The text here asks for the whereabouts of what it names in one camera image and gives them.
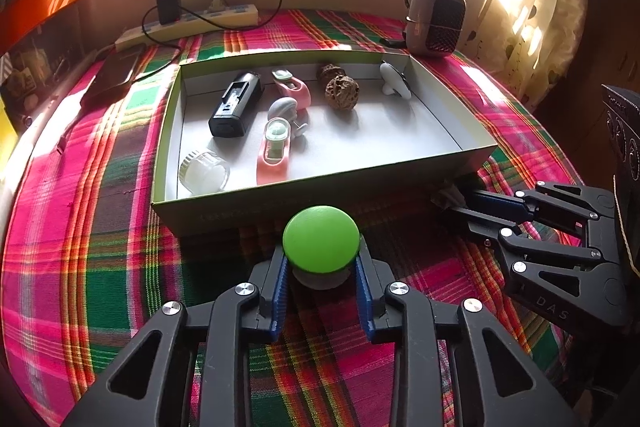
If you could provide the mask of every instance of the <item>pink tape dispenser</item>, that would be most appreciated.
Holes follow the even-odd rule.
[[[297,79],[287,70],[273,70],[271,74],[281,95],[295,98],[298,102],[298,109],[306,109],[311,105],[311,93],[302,80]]]
[[[256,182],[258,185],[283,182],[289,170],[291,125],[284,118],[271,118],[264,126],[258,152]]]

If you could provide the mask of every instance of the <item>green round cap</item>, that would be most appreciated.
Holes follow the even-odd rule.
[[[282,234],[287,258],[311,273],[331,273],[358,253],[360,232],[349,214],[333,206],[311,206],[297,213]]]

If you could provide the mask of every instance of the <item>tablecloth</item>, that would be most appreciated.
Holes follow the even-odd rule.
[[[401,30],[401,22],[374,16],[289,10],[257,30],[181,39],[180,61],[262,50],[384,50],[379,38],[398,38]],[[152,48],[146,71],[173,52]],[[578,180],[541,125],[487,74],[461,55],[424,64],[498,142],[478,172],[489,190],[513,194],[537,180]],[[84,76],[60,111],[77,110],[98,68]],[[43,137],[15,202],[2,258],[3,342],[15,381],[52,426],[163,302],[214,299],[268,258],[282,233],[284,223],[266,217],[252,227],[179,242],[150,208],[162,112],[176,71],[172,66],[134,84],[121,102],[87,115],[63,155],[55,152],[54,139]],[[479,298],[552,381],[562,380],[570,338],[506,298],[492,252],[451,235],[423,194],[354,201],[346,210],[372,256],[387,261],[398,279],[447,302]],[[527,225],[526,232],[569,241],[538,224]],[[256,426],[388,423],[393,347],[367,343],[352,290],[345,285],[313,292],[292,284],[281,340],[251,351]],[[452,424],[444,352],[442,367],[445,418]]]

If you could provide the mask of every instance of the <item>striped fabric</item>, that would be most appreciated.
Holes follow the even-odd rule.
[[[183,39],[181,60],[264,49],[383,50],[379,37],[397,38],[401,29],[373,16],[292,10],[258,30]],[[146,70],[171,53],[150,51]],[[540,179],[578,180],[542,127],[482,71],[460,56],[425,64],[497,140],[499,149],[479,171],[489,190],[512,194]],[[68,97],[67,110],[77,107],[98,68]],[[265,219],[178,243],[150,209],[159,127],[176,70],[135,84],[121,102],[87,115],[63,156],[53,150],[55,140],[49,148],[39,144],[18,195],[2,260],[3,342],[16,382],[52,426],[162,302],[214,299],[270,256],[282,233],[283,222]],[[505,298],[490,251],[450,235],[425,197],[402,193],[354,201],[346,210],[373,257],[387,261],[398,279],[443,301],[481,299],[549,378],[562,380],[567,336]],[[527,232],[568,240],[538,225]],[[290,291],[282,339],[251,352],[255,425],[385,426],[393,349],[367,343],[349,285],[318,293],[292,283]],[[444,351],[442,362],[452,424]],[[193,415],[199,379],[197,370]]]

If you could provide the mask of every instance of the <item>floral curtain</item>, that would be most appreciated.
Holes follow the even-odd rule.
[[[533,110],[578,49],[587,0],[486,0],[461,51]]]

